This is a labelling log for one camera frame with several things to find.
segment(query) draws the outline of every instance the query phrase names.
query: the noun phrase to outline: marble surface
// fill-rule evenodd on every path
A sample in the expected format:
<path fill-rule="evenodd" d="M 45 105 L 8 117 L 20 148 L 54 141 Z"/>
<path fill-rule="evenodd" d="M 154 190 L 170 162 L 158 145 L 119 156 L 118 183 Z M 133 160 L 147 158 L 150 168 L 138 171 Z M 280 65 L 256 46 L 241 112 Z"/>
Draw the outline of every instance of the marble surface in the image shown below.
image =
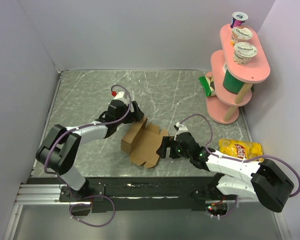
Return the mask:
<path fill-rule="evenodd" d="M 232 124 L 214 122 L 207 113 L 205 93 L 198 78 L 205 75 L 196 70 L 92 70 L 65 71 L 52 109 L 47 131 L 55 124 L 65 127 L 90 123 L 108 107 L 113 99 L 110 87 L 125 86 L 140 109 L 152 122 L 176 133 L 174 124 L 193 113 L 207 116 L 213 128 L 210 147 L 217 148 L 220 138 L 248 141 L 244 120 Z M 186 122 L 196 141 L 204 145 L 210 138 L 210 130 L 204 119 L 193 117 Z M 120 143 L 130 125 L 119 126 L 107 139 L 82 145 L 77 153 L 75 166 L 86 177 L 176 177 L 213 176 L 213 172 L 195 168 L 185 158 L 160 159 L 154 168 L 130 163 L 129 156 L 121 151 Z M 37 163 L 33 177 L 46 175 L 41 163 Z"/>

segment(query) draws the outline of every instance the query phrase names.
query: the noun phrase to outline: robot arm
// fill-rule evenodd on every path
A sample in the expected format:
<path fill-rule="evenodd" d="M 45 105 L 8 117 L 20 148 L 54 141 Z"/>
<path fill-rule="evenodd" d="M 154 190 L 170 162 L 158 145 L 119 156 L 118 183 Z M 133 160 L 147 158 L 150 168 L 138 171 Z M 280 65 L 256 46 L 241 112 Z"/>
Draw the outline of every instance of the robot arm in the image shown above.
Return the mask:
<path fill-rule="evenodd" d="M 223 159 L 225 154 L 200 146 L 184 124 L 177 123 L 175 136 L 163 137 L 157 154 L 160 158 L 166 157 L 167 148 L 170 148 L 169 157 L 177 159 L 187 158 L 196 168 L 209 172 L 219 173 L 216 188 L 223 195 L 238 195 L 258 199 L 262 205 L 274 212 L 281 212 L 293 188 L 293 182 L 270 159 L 263 162 L 243 162 Z"/>
<path fill-rule="evenodd" d="M 59 146 L 54 149 L 48 163 L 48 168 L 54 170 L 80 197 L 89 195 L 89 182 L 74 166 L 79 146 L 97 139 L 108 138 L 117 131 L 119 125 L 139 122 L 144 117 L 144 113 L 139 109 L 137 102 L 132 101 L 130 112 L 124 119 L 113 124 L 98 125 L 119 120 L 127 112 L 128 101 L 125 93 L 122 91 L 113 95 L 114 99 L 109 104 L 107 111 L 104 111 L 98 119 L 94 120 L 90 127 L 78 128 L 63 137 L 59 142 Z M 73 128 L 76 127 L 54 125 L 36 152 L 36 159 L 44 165 L 57 139 L 66 131 Z"/>

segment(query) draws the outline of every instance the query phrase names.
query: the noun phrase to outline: yellow chip bag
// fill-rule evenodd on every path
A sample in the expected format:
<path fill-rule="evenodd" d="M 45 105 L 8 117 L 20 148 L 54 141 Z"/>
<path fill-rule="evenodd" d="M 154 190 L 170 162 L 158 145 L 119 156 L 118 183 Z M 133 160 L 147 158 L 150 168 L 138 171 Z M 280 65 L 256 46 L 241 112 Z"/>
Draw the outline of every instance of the yellow chip bag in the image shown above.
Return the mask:
<path fill-rule="evenodd" d="M 263 149 L 260 143 L 250 141 L 237 141 L 222 138 L 219 140 L 220 152 L 240 159 L 252 159 L 263 155 Z"/>

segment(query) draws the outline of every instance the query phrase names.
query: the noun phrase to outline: yogurt cup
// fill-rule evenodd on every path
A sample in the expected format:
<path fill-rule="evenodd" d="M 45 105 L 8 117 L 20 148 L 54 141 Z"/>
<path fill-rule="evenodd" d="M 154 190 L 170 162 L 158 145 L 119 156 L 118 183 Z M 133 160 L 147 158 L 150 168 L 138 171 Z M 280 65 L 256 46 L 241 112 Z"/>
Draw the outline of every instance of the yogurt cup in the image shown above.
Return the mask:
<path fill-rule="evenodd" d="M 228 68 L 227 68 L 227 63 L 225 62 L 222 68 L 222 71 L 224 72 L 224 74 L 226 74 Z"/>
<path fill-rule="evenodd" d="M 238 42 L 234 46 L 233 60 L 236 64 L 245 65 L 247 64 L 255 55 L 257 55 L 258 50 L 255 46 L 248 42 Z"/>
<path fill-rule="evenodd" d="M 244 12 L 236 11 L 232 14 L 232 22 L 230 24 L 230 27 L 232 29 L 235 27 L 240 27 L 247 20 L 248 20 L 247 14 L 245 14 Z"/>
<path fill-rule="evenodd" d="M 231 45 L 235 46 L 237 43 L 247 42 L 253 35 L 253 32 L 249 28 L 236 26 L 232 28 Z"/>

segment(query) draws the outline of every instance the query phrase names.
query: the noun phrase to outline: cardboard box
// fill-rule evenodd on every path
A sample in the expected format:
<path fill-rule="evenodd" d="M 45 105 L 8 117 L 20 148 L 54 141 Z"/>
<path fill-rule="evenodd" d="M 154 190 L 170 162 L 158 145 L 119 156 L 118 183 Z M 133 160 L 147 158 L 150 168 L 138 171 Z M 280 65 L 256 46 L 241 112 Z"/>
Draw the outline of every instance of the cardboard box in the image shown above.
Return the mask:
<path fill-rule="evenodd" d="M 159 155 L 156 153 L 164 136 L 169 136 L 168 130 L 149 123 L 147 118 L 132 124 L 129 131 L 121 140 L 121 150 L 130 155 L 130 161 L 138 166 L 153 168 Z"/>

